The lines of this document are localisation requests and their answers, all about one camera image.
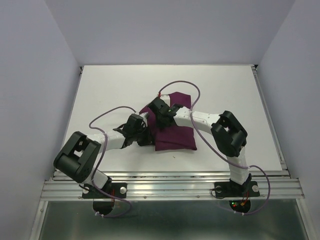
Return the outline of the purple surgical drape cloth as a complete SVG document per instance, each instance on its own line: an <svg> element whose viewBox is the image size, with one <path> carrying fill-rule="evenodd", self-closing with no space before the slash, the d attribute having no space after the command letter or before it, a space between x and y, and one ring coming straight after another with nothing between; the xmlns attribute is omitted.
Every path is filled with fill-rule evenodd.
<svg viewBox="0 0 320 240"><path fill-rule="evenodd" d="M170 96L170 107L174 104L183 105L183 107L191 107L191 96L181 92L173 92ZM153 137L153 145L156 151L166 150L192 150L196 151L197 146L194 138L194 130L191 127L184 126L170 126L164 129L159 129L156 126L156 117L154 113L146 105L139 111L141 113L149 113L147 119L147 126Z"/></svg>

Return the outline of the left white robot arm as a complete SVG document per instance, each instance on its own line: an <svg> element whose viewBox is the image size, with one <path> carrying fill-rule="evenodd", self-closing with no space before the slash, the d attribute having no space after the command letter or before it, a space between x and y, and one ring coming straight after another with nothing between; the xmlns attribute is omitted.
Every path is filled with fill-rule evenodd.
<svg viewBox="0 0 320 240"><path fill-rule="evenodd" d="M124 149L134 142L139 146L152 144L148 117L147 112L133 113L126 123L101 134L87 136L80 131L74 132L55 157L53 166L102 198L125 199L127 185L113 184L109 176L97 170L97 158L103 157L103 152Z"/></svg>

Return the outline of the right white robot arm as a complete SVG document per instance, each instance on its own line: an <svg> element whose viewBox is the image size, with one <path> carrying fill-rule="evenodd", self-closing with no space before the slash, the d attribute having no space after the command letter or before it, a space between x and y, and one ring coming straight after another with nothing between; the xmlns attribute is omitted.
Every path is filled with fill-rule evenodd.
<svg viewBox="0 0 320 240"><path fill-rule="evenodd" d="M248 133L232 112L226 110L222 114L212 114L194 111L176 103L169 106L160 97L156 97L147 107L161 128L189 127L199 135L202 132L211 134L218 148L214 152L229 166L228 188L235 195L248 191L251 181L245 156Z"/></svg>

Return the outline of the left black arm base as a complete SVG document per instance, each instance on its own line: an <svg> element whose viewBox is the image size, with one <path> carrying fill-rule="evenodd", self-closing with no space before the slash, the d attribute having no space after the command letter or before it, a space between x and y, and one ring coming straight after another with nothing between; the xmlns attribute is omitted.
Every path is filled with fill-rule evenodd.
<svg viewBox="0 0 320 240"><path fill-rule="evenodd" d="M83 199L110 199L109 196L103 194L101 191L113 197L125 199L127 197L128 184L125 182L107 182L101 191L87 183L80 184L79 187L82 189L81 197Z"/></svg>

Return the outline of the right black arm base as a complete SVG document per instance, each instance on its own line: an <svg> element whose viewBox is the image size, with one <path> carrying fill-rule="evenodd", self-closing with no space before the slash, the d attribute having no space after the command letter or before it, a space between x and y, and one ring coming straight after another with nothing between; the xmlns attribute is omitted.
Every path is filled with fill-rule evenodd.
<svg viewBox="0 0 320 240"><path fill-rule="evenodd" d="M260 190L258 183L252 181L252 175L249 174L246 181L240 185L231 179L229 181L219 181L214 183L214 188L210 194L217 199L237 198L237 197L259 197Z"/></svg>

